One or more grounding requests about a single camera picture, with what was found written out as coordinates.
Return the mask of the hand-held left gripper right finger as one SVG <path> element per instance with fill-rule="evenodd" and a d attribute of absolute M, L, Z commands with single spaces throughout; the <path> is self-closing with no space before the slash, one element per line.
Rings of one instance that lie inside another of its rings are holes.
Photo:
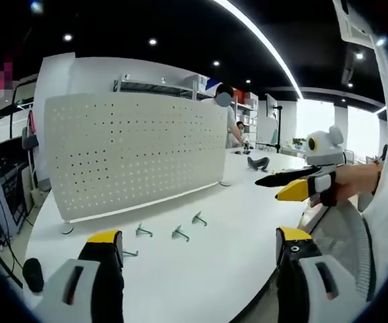
<path fill-rule="evenodd" d="M 279 322 L 354 322 L 371 303 L 354 276 L 301 229 L 276 229 L 276 270 Z"/>

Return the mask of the person's right hand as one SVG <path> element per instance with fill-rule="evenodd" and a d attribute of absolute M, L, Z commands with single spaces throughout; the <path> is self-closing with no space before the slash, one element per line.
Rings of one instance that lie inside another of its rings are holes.
<path fill-rule="evenodd" d="M 336 201 L 346 201 L 360 192 L 375 193 L 381 172 L 379 164 L 340 166 L 336 169 Z"/>

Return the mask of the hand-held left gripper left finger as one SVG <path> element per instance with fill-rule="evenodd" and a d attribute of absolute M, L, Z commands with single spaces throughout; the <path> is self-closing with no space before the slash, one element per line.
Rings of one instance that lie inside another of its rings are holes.
<path fill-rule="evenodd" d="M 76 259 L 47 280 L 34 308 L 40 322 L 123 322 L 122 232 L 92 235 Z"/>

